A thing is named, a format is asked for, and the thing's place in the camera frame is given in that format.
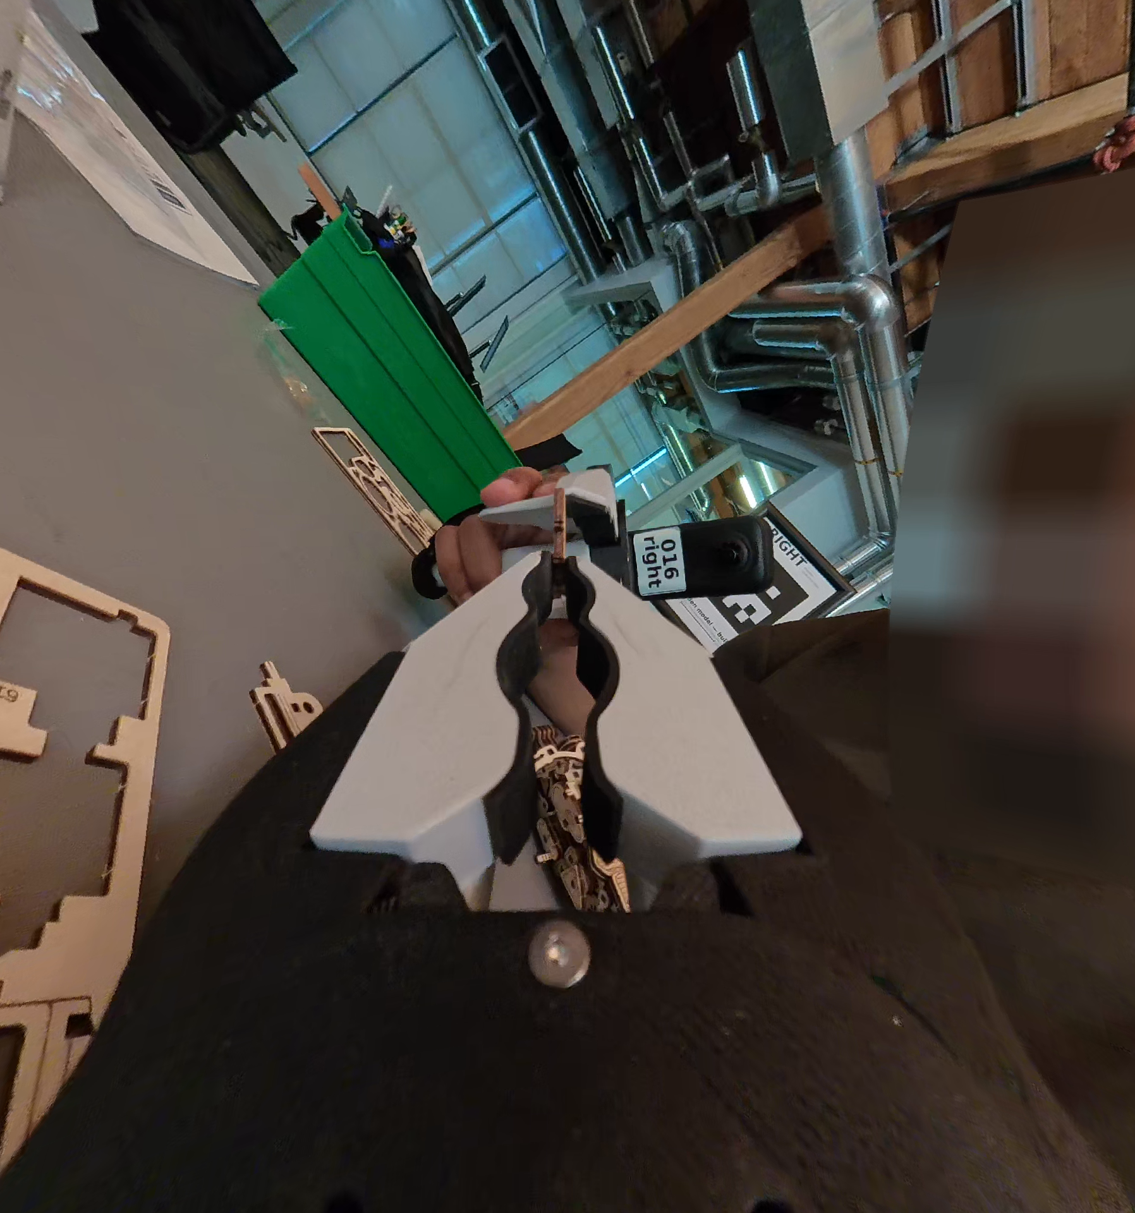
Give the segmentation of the black panel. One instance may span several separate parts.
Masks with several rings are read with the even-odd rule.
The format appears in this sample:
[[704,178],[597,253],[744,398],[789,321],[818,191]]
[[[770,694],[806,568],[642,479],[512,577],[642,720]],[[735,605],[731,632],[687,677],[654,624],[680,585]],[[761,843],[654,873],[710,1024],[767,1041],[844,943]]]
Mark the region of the black panel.
[[252,3],[94,3],[84,38],[165,142],[218,148],[297,74]]

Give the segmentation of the wooden ceiling beam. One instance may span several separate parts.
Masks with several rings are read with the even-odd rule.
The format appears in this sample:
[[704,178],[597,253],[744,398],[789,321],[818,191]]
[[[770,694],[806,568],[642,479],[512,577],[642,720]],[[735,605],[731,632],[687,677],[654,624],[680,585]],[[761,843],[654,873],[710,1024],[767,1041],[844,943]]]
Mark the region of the wooden ceiling beam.
[[505,442],[518,451],[567,432],[829,242],[823,206],[789,219],[550,398],[520,413],[505,428]]

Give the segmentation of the green plastic bin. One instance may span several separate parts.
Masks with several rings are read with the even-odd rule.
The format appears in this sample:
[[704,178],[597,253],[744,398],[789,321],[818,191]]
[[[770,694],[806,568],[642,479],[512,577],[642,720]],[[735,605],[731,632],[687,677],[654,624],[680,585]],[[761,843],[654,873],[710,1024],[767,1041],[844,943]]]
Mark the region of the green plastic bin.
[[437,517],[478,506],[520,466],[352,214],[325,225],[258,306]]

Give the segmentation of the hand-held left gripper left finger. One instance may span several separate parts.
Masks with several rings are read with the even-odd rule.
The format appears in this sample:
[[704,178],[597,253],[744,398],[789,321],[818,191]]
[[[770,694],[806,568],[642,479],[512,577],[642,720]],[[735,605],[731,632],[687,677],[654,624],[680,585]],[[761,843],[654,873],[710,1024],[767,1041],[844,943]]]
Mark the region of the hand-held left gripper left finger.
[[561,907],[527,833],[520,856],[497,863],[484,811],[518,756],[522,720],[499,688],[497,651],[525,617],[520,575],[535,564],[508,558],[499,581],[403,653],[316,814],[316,850],[442,865],[478,912]]

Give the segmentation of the small wooden frame sheet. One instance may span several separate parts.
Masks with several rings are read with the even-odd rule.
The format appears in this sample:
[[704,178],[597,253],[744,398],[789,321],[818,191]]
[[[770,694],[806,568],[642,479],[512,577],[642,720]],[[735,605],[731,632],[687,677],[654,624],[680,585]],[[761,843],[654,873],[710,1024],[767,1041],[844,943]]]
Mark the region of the small wooden frame sheet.
[[439,521],[425,509],[416,509],[407,494],[382,470],[348,428],[312,428],[312,440],[331,459],[337,470],[363,498],[376,519],[397,540],[410,558],[420,556],[433,541]]

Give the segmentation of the metal ventilation duct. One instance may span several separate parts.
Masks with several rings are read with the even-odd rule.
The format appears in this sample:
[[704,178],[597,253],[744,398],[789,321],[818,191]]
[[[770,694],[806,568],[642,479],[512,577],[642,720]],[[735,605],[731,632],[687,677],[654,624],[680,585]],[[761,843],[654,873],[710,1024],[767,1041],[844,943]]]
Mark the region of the metal ventilation duct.
[[865,523],[835,566],[859,587],[889,575],[912,374],[863,133],[823,153],[816,180],[842,278],[774,283],[738,300],[680,361],[703,404],[795,387],[835,394]]

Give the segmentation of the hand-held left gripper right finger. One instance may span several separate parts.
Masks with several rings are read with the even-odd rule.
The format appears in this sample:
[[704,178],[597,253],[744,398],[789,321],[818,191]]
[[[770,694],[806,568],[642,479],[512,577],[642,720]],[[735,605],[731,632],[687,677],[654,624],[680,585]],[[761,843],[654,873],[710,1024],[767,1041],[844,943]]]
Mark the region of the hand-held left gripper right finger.
[[589,562],[561,570],[578,630],[586,841],[618,860],[635,909],[682,867],[787,854],[802,830],[706,653]]

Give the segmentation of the person's right hand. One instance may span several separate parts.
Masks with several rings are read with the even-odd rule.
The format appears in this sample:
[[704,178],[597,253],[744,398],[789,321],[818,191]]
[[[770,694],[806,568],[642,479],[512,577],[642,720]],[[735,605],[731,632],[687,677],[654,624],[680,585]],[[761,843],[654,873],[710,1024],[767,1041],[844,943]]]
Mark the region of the person's right hand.
[[[561,466],[546,474],[529,468],[508,470],[482,489],[480,504],[493,509],[552,496],[565,474]],[[529,526],[503,526],[478,515],[467,517],[459,524],[442,526],[433,540],[439,581],[452,604],[461,605],[499,579],[503,553],[546,541],[542,532]],[[539,637],[542,658],[527,696],[561,735],[582,735],[593,700],[574,669],[578,634],[569,620],[548,619]]]

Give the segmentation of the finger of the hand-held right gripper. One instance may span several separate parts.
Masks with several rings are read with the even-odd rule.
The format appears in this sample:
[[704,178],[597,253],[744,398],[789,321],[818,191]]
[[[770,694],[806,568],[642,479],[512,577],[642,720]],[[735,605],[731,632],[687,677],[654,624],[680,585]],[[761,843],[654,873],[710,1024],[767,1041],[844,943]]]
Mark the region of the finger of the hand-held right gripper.
[[623,570],[623,504],[608,472],[569,474],[559,479],[565,502],[567,553],[599,570]]
[[518,560],[529,551],[554,549],[556,506],[550,500],[522,500],[482,509],[480,521],[497,534],[501,560]]

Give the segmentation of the small wooden part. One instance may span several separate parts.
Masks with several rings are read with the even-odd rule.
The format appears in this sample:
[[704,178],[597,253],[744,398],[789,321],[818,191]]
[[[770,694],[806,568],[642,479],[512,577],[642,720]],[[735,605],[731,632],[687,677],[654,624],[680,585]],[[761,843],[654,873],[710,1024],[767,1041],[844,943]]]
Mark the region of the small wooden part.
[[273,662],[258,666],[258,685],[248,692],[250,705],[273,754],[282,752],[320,715],[322,705],[309,694],[295,692]]

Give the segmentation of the black bag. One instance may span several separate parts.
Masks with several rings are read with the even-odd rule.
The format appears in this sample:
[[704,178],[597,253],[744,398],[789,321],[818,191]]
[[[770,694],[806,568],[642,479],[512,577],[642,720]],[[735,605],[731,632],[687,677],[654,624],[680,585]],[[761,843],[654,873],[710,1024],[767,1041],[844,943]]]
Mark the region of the black bag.
[[384,238],[376,244],[376,249],[393,280],[403,287],[403,293],[408,297],[410,304],[424,319],[424,325],[454,362],[454,368],[465,379],[473,394],[482,400],[480,385],[476,383],[467,345],[463,344],[461,334],[457,332],[457,327],[454,325],[448,310],[435,295],[424,265],[414,253],[414,248],[403,248],[391,238]]

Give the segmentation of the wooden model assembly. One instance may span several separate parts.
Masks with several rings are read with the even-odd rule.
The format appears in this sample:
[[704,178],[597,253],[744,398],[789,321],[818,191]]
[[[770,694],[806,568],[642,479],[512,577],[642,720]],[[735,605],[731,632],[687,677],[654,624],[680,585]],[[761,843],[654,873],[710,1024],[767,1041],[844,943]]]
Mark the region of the wooden model assembly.
[[582,822],[582,775],[586,745],[535,726],[533,773],[537,790],[535,862],[557,882],[578,912],[631,912],[621,862],[605,862],[586,839]]

